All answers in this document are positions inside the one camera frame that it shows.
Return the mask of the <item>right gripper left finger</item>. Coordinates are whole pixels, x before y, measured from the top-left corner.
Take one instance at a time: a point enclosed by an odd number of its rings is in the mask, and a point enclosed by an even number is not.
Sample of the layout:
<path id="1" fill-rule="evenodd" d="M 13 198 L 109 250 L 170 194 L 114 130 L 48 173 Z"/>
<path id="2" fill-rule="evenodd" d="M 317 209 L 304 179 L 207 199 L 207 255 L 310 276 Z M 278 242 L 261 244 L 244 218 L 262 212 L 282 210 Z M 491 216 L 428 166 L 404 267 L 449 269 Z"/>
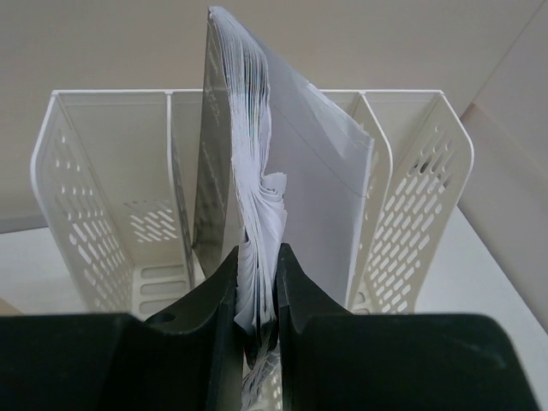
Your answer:
<path id="1" fill-rule="evenodd" d="M 4 410 L 237 410 L 237 254 L 139 320 L 129 313 L 1 319 Z"/>

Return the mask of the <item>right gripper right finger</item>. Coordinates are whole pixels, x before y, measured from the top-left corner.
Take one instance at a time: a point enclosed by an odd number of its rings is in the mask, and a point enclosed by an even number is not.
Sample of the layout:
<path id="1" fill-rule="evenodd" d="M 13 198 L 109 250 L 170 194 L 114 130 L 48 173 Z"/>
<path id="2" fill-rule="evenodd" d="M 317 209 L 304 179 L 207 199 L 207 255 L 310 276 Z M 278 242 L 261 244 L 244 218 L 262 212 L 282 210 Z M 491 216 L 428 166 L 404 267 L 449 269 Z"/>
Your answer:
<path id="1" fill-rule="evenodd" d="M 508 335 L 478 314 L 356 315 L 283 244 L 277 308 L 286 410 L 535 410 Z"/>

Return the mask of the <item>grey setup guide booklet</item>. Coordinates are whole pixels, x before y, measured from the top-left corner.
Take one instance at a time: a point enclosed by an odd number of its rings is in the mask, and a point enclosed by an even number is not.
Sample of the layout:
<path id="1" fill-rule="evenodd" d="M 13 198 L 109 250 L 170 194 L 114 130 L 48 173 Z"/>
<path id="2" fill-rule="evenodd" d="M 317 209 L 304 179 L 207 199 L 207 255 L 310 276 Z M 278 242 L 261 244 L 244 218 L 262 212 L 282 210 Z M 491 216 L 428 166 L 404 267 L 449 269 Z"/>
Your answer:
<path id="1" fill-rule="evenodd" d="M 208 10 L 205 53 L 194 244 L 205 272 L 238 251 L 235 323 L 255 368 L 277 345 L 283 244 L 330 298 L 347 300 L 373 142 L 223 7 Z"/>

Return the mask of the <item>white file organizer rack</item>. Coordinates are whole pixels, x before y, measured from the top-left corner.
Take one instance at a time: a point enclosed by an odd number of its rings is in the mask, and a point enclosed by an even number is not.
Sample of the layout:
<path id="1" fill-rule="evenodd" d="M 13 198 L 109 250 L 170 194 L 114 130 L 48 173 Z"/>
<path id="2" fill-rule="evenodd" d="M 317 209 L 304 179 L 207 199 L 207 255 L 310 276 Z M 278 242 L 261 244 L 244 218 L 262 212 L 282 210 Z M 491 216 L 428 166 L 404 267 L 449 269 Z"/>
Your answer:
<path id="1" fill-rule="evenodd" d="M 56 91 L 31 161 L 33 191 L 92 313 L 147 320 L 213 275 L 194 244 L 203 90 Z M 328 91 L 372 138 L 354 276 L 356 315 L 414 314 L 438 242 L 474 162 L 440 91 Z M 241 404 L 283 408 L 277 345 L 250 368 Z"/>

